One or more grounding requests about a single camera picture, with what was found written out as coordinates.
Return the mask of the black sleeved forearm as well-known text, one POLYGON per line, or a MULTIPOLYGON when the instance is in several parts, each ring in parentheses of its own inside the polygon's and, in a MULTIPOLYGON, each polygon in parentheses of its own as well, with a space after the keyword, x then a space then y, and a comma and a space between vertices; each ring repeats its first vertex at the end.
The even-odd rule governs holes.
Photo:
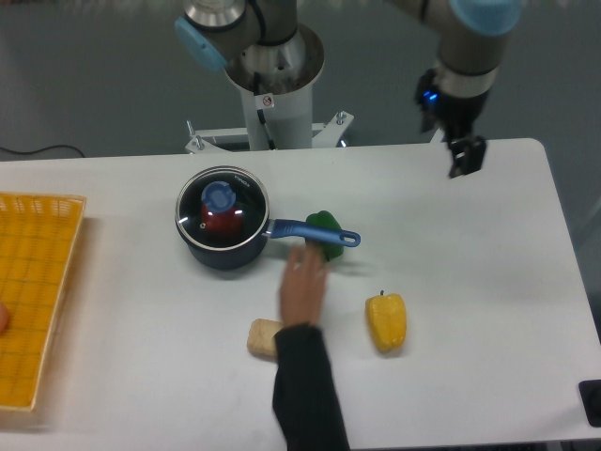
POLYGON ((309 323, 275 335, 272 409, 288 450, 348 450, 347 431, 321 331, 309 323))

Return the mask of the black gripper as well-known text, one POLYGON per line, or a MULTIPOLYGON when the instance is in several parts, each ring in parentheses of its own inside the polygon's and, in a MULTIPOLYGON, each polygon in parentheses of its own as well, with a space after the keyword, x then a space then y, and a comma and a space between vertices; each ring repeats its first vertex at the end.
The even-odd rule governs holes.
POLYGON ((465 175, 464 163, 467 153, 467 170, 475 173, 482 169, 486 140, 483 136, 473 137, 473 124, 482 113, 488 92, 478 96, 457 97, 442 91, 435 83, 436 72, 427 70, 419 79, 414 101, 420 107, 420 132, 429 132, 438 126, 445 132, 447 148, 452 157, 449 178, 465 175))

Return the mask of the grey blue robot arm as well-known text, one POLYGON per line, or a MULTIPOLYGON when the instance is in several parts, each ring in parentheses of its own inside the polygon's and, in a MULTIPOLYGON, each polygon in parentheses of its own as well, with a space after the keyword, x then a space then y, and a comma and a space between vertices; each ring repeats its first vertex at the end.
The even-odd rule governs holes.
MULTIPOLYGON (((399 1, 396 7, 439 35, 435 64, 414 100, 423 131, 440 128, 451 177, 479 171, 487 142, 473 125, 494 85, 521 13, 517 1, 399 1)), ((187 1, 176 19, 179 41, 203 67, 238 89, 253 150, 326 148, 348 125, 338 113, 313 124, 313 86, 325 55, 318 35, 298 19, 293 1, 187 1)))

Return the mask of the person's hand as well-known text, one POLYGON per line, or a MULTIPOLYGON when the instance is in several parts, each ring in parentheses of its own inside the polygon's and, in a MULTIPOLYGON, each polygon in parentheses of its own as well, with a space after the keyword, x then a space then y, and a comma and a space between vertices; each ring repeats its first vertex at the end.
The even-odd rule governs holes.
POLYGON ((280 317, 286 328, 302 324, 317 326, 327 278, 328 267, 316 245, 291 249, 279 289, 280 317))

